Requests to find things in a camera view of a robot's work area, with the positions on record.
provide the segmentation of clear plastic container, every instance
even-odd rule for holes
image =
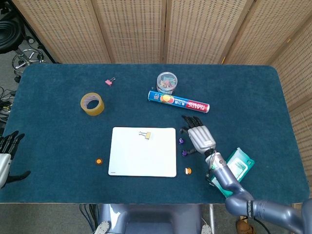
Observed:
[[[171,72],[160,73],[157,77],[157,90],[163,94],[171,95],[177,85],[177,77]]]

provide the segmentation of white board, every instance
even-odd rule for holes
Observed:
[[[145,139],[139,132],[151,132]],[[176,176],[174,128],[113,128],[110,176]]]

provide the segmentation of pushpin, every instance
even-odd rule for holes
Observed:
[[[112,86],[113,81],[114,81],[115,79],[116,79],[115,77],[113,77],[113,78],[111,78],[111,79],[107,79],[107,80],[105,81],[105,83],[106,83],[108,86]]]
[[[185,168],[185,174],[190,175],[192,173],[192,169],[191,168]]]
[[[145,136],[145,139],[148,139],[148,140],[151,137],[151,132],[146,132],[146,133],[139,132],[138,134],[141,136]]]
[[[101,165],[103,163],[103,159],[102,158],[97,158],[96,159],[96,165]]]

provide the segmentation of orange object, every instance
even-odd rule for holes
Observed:
[[[96,164],[97,165],[101,165],[103,163],[103,159],[102,158],[97,158],[96,159]]]
[[[185,174],[190,175],[192,173],[192,169],[191,168],[185,168]]]

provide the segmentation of green wipes package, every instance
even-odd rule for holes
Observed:
[[[253,167],[254,161],[238,147],[228,158],[227,164],[236,179],[240,182],[251,167]],[[221,185],[215,177],[213,177],[212,183],[223,193],[223,195],[225,195],[225,197],[232,195],[232,192],[221,188]]]

